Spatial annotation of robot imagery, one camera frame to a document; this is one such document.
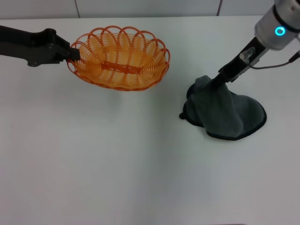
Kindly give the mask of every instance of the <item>cable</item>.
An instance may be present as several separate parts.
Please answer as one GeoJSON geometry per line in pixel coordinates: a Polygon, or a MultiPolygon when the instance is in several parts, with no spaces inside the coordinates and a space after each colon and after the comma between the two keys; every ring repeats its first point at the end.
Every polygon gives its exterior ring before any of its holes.
{"type": "Polygon", "coordinates": [[[297,51],[290,59],[288,62],[279,64],[279,65],[274,65],[274,66],[268,66],[268,67],[253,67],[250,64],[247,64],[252,69],[270,69],[270,68],[278,68],[278,67],[283,67],[286,66],[292,62],[294,62],[296,59],[300,58],[300,51],[297,51]]]}
{"type": "Polygon", "coordinates": [[[250,64],[248,64],[248,66],[249,66],[251,69],[270,69],[270,68],[283,67],[283,66],[286,66],[287,64],[290,64],[290,62],[286,62],[286,63],[283,63],[283,64],[274,65],[274,66],[268,66],[268,67],[253,67],[253,66],[251,66],[250,64]]]}
{"type": "Polygon", "coordinates": [[[223,4],[223,0],[220,0],[219,7],[217,8],[217,16],[220,15],[220,11],[221,11],[222,4],[223,4]]]}

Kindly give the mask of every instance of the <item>orange wicker basket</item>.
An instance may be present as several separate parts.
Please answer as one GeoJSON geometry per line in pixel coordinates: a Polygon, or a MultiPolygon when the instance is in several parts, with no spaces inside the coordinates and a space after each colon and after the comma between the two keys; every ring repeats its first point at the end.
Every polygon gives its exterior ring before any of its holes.
{"type": "Polygon", "coordinates": [[[152,33],[134,27],[96,28],[71,47],[78,48],[81,56],[79,61],[68,60],[71,72],[104,88],[145,90],[161,81],[169,68],[170,52],[165,44],[152,33]]]}

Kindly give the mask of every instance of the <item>white wall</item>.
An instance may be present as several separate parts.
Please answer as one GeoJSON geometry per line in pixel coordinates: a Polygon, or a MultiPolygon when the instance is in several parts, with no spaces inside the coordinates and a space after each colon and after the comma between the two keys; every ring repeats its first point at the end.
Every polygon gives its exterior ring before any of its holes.
{"type": "Polygon", "coordinates": [[[274,0],[223,0],[220,15],[263,15],[274,0]]]}
{"type": "Polygon", "coordinates": [[[74,0],[1,0],[0,19],[78,18],[74,0]]]}
{"type": "Polygon", "coordinates": [[[80,17],[216,15],[219,0],[77,0],[80,17]]]}
{"type": "MultiPolygon", "coordinates": [[[[76,0],[80,17],[216,15],[220,0],[76,0]]],[[[274,0],[223,0],[220,15],[263,15],[274,0]]],[[[77,18],[75,0],[2,0],[0,19],[77,18]]]]}

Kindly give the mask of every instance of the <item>dark gray cloth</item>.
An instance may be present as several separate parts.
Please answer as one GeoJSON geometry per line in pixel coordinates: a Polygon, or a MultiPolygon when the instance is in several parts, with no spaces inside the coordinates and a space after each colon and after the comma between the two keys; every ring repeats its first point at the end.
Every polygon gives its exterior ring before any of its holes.
{"type": "Polygon", "coordinates": [[[256,100],[230,92],[225,84],[216,89],[208,76],[197,78],[189,92],[180,117],[202,125],[213,137],[238,140],[266,122],[265,110],[256,100]]]}

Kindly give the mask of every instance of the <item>white table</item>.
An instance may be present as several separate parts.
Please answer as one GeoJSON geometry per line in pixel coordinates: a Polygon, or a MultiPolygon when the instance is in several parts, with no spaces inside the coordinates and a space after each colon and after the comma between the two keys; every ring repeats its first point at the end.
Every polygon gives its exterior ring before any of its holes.
{"type": "MultiPolygon", "coordinates": [[[[299,62],[229,84],[266,109],[236,142],[178,115],[195,78],[214,77],[254,36],[258,16],[11,20],[74,42],[95,27],[135,26],[171,51],[157,86],[119,92],[65,63],[31,68],[0,56],[1,225],[295,225],[300,222],[299,62]]],[[[257,66],[286,62],[296,41],[257,66]]]]}

